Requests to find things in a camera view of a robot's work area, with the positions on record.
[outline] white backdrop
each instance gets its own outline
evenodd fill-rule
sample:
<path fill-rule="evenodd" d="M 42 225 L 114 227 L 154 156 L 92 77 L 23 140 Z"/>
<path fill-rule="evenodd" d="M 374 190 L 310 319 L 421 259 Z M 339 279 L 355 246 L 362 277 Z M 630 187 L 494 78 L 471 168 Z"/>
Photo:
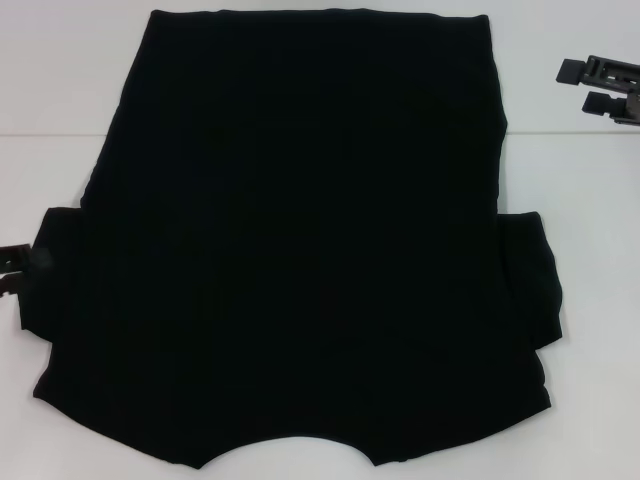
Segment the white backdrop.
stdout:
<path fill-rule="evenodd" d="M 247 446 L 201 471 L 85 429 L 31 398 L 49 346 L 0 300 L 0 479 L 640 479 L 640 129 L 583 114 L 562 59 L 640 63 L 640 4 L 458 1 L 0 0 L 0 245 L 77 205 L 148 14 L 368 7 L 487 13 L 510 127 L 503 211 L 539 211 L 565 292 L 565 338 L 541 352 L 554 407 L 486 440 L 373 468 L 316 439 Z"/>

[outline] folded black clothing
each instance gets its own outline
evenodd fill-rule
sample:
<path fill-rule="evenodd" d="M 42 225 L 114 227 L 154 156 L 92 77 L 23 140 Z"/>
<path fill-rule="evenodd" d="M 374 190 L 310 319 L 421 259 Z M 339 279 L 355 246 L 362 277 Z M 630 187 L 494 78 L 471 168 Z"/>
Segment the folded black clothing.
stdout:
<path fill-rule="evenodd" d="M 549 407 L 561 290 L 498 216 L 488 19 L 153 12 L 81 209 L 20 296 L 34 395 L 201 467 L 318 436 L 374 464 Z"/>

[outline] white surface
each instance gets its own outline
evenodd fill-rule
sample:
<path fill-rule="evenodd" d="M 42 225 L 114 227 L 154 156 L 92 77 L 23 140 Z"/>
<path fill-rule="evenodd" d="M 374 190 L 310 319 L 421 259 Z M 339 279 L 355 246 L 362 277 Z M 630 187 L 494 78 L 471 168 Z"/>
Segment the white surface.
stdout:
<path fill-rule="evenodd" d="M 564 58 L 586 60 L 593 54 L 640 63 L 637 5 L 637 0 L 0 0 L 0 133 L 106 133 L 153 9 L 328 7 L 486 13 L 511 131 L 620 131 L 608 119 L 581 113 L 587 87 L 559 85 L 555 78 Z"/>
<path fill-rule="evenodd" d="M 0 0 L 0 245 L 32 242 L 47 207 L 77 205 L 153 8 L 328 6 L 489 13 L 513 132 L 633 131 L 587 116 L 562 58 L 640 61 L 640 6 L 613 0 L 205 2 Z M 565 338 L 541 357 L 554 408 L 501 434 L 373 468 L 356 450 L 285 439 L 202 471 L 153 459 L 31 397 L 49 346 L 0 301 L 0 479 L 640 479 L 640 135 L 509 135 L 500 203 L 539 211 L 564 287 Z"/>

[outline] white table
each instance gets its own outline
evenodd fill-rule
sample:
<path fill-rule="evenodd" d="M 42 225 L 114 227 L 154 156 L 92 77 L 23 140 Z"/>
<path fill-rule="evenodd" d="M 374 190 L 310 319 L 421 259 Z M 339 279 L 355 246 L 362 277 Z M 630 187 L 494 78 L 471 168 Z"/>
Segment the white table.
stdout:
<path fill-rule="evenodd" d="M 0 300 L 0 478 L 639 479 L 640 129 L 582 114 L 588 89 L 558 85 L 555 76 L 565 57 L 640 62 L 640 4 L 0 0 L 0 245 L 32 242 L 46 208 L 78 205 L 149 11 L 302 7 L 490 15 L 510 121 L 501 209 L 542 214 L 565 293 L 565 338 L 540 352 L 554 407 L 403 464 L 373 468 L 344 445 L 294 438 L 235 450 L 198 472 L 102 437 L 31 398 L 49 345 L 19 330 L 15 297 L 7 297 Z"/>

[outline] black plastic clamp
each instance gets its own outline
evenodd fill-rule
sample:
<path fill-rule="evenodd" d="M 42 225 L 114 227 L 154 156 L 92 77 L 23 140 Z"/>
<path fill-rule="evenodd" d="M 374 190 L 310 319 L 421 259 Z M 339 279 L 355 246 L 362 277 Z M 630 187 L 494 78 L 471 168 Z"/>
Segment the black plastic clamp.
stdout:
<path fill-rule="evenodd" d="M 29 245 L 0 247 L 0 297 L 20 293 L 26 277 L 35 270 L 51 267 L 51 255 L 46 248 L 32 249 Z"/>
<path fill-rule="evenodd" d="M 556 81 L 568 85 L 584 83 L 627 94 L 624 99 L 589 92 L 582 111 L 593 115 L 608 113 L 616 123 L 640 126 L 640 65 L 594 55 L 586 62 L 565 59 Z"/>

